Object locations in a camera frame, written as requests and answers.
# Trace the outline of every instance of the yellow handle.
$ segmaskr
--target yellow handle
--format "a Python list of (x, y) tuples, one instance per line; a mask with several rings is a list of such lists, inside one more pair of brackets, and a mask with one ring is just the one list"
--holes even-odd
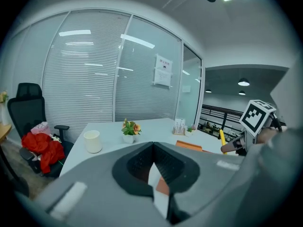
[(220, 130), (220, 137), (221, 137), (221, 142), (222, 142), (222, 145), (225, 145), (225, 137), (224, 137), (224, 133), (223, 133), (223, 130)]

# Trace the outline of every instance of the railing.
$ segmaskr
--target railing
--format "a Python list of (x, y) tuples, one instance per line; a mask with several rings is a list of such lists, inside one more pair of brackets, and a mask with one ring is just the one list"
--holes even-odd
[[(239, 111), (235, 111), (235, 110), (231, 110), (231, 109), (227, 109), (227, 108), (220, 108), (220, 107), (214, 107), (214, 106), (209, 106), (209, 105), (202, 105), (201, 114), (212, 116), (212, 117), (215, 117), (217, 119), (221, 119), (222, 123), (214, 122), (214, 121), (211, 121), (211, 120), (208, 120), (208, 119), (203, 119), (203, 118), (200, 117), (201, 120), (204, 120), (204, 121), (209, 122), (209, 123), (213, 123), (215, 125), (218, 124), (218, 125), (221, 126), (221, 127), (215, 127), (214, 125), (213, 126), (208, 126), (208, 125), (204, 125), (204, 124), (199, 123), (198, 130), (200, 130), (200, 131), (203, 131), (205, 133), (213, 135), (213, 136), (217, 137), (218, 139), (221, 138), (220, 137), (220, 129), (223, 130), (224, 128), (229, 128), (229, 129), (232, 129), (234, 131), (237, 131), (238, 133), (241, 132), (241, 130), (239, 130), (239, 129), (235, 129), (233, 127), (227, 126), (226, 121), (237, 123), (237, 124), (239, 124), (239, 127), (241, 128), (242, 126), (239, 123), (239, 119), (241, 118), (243, 112), (239, 112)], [(225, 139), (227, 142), (229, 142), (233, 138), (237, 137), (237, 135), (228, 134), (226, 132), (224, 133), (224, 135), (228, 136), (227, 139)]]

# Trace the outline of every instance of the pink bag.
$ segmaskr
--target pink bag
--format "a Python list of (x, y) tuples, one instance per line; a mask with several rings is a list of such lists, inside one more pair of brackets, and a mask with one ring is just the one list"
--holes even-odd
[(38, 134), (38, 133), (44, 133), (47, 135), (51, 134), (51, 130), (50, 130), (47, 122), (42, 122), (42, 123), (36, 125), (30, 131), (32, 132), (32, 134)]

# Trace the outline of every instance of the wooden table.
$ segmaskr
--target wooden table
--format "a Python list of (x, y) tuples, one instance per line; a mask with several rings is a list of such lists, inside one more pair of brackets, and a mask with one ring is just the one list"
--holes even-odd
[(2, 143), (5, 139), (5, 137), (9, 134), (11, 130), (11, 124), (3, 125), (0, 123), (0, 143)]

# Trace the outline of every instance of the poster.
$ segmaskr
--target poster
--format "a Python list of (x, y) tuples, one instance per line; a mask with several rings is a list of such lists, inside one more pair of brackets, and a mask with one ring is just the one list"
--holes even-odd
[(170, 86), (172, 61), (157, 55), (154, 84)]

